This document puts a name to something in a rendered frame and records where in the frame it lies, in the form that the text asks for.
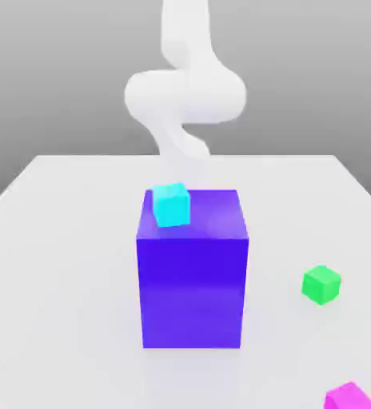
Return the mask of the small magenta cube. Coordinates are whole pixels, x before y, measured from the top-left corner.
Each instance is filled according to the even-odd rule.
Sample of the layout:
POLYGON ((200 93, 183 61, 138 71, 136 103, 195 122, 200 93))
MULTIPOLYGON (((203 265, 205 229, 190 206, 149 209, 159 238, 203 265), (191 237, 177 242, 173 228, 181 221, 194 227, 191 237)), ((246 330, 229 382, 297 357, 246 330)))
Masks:
POLYGON ((323 409, 371 409, 371 398, 349 382, 326 393, 323 409))

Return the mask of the small green cube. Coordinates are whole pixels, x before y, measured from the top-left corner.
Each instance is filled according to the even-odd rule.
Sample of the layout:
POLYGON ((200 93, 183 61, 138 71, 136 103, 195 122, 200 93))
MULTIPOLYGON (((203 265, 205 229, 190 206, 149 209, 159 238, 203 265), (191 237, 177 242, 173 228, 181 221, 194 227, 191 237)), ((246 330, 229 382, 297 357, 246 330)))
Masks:
POLYGON ((301 293, 319 305, 334 300, 340 291, 341 275, 325 265, 318 265, 304 273, 301 293))

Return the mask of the small cyan cube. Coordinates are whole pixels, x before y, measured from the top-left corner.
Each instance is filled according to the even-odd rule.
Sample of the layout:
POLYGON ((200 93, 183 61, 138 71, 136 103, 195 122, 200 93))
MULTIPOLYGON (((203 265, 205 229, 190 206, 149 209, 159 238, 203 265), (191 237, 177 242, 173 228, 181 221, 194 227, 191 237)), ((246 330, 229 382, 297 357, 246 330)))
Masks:
POLYGON ((153 213, 161 228, 186 225, 191 219, 191 199, 182 183, 152 188, 153 213))

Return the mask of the large purple box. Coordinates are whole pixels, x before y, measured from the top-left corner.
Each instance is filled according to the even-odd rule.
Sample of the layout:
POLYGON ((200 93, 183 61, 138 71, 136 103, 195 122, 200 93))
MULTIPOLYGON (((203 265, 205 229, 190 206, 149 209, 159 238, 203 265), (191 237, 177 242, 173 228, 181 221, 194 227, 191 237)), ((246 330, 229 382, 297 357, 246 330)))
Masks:
POLYGON ((235 190, 192 190, 191 222, 160 228, 145 193, 136 237, 145 348, 238 348, 249 234, 235 190))

